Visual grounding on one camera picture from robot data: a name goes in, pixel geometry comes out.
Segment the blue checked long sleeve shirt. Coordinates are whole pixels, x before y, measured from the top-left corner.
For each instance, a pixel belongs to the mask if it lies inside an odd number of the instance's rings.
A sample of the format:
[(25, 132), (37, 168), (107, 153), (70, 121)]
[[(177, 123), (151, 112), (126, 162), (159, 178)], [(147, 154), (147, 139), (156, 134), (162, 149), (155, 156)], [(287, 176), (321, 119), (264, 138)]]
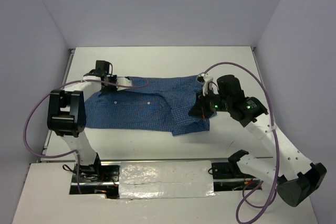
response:
[(132, 78), (135, 89), (96, 92), (85, 101), (86, 126), (170, 132), (173, 136), (210, 130), (210, 121), (189, 116), (202, 84), (196, 76)]

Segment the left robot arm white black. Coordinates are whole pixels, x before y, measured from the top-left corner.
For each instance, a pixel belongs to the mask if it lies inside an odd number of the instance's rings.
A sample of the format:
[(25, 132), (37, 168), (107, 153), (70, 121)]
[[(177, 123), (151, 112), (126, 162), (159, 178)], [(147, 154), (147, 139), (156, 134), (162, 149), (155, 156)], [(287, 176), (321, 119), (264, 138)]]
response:
[(78, 168), (75, 172), (97, 181), (103, 176), (101, 160), (91, 147), (85, 134), (87, 123), (85, 101), (96, 92), (106, 88), (107, 82), (116, 83), (112, 64), (97, 60), (95, 68), (79, 82), (52, 90), (49, 95), (47, 126), (68, 145)]

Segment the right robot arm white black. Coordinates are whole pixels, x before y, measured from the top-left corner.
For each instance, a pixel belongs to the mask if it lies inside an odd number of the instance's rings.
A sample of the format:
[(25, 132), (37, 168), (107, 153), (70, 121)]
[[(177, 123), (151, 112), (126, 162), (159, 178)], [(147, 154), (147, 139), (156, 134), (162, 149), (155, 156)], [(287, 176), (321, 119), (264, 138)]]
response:
[(321, 185), (327, 169), (303, 155), (277, 127), (269, 110), (255, 97), (247, 97), (234, 75), (217, 79), (218, 91), (212, 89), (213, 78), (205, 73), (197, 80), (202, 90), (189, 111), (190, 116), (209, 119), (216, 112), (230, 117), (255, 136), (271, 153), (275, 165), (239, 150), (228, 158), (228, 171), (233, 177), (252, 175), (269, 185), (276, 184), (276, 192), (289, 206), (296, 207)]

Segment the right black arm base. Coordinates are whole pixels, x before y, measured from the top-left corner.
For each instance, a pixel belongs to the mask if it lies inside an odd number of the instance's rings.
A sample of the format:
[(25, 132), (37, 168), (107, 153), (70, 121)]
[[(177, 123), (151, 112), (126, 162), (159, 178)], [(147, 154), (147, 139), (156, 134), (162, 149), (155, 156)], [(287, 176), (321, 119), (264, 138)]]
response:
[(229, 162), (212, 163), (207, 171), (213, 178), (215, 192), (239, 191), (247, 185), (248, 190), (254, 189), (259, 180), (250, 174), (243, 174)]

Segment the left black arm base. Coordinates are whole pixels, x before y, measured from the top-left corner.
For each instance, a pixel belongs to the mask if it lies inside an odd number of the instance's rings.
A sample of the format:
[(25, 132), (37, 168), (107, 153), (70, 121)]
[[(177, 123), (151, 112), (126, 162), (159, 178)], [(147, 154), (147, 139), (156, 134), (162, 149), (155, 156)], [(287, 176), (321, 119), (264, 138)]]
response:
[(98, 194), (109, 199), (119, 198), (119, 165), (103, 165), (102, 175), (79, 175), (77, 184), (76, 174), (73, 173), (69, 194), (70, 195), (90, 195)]

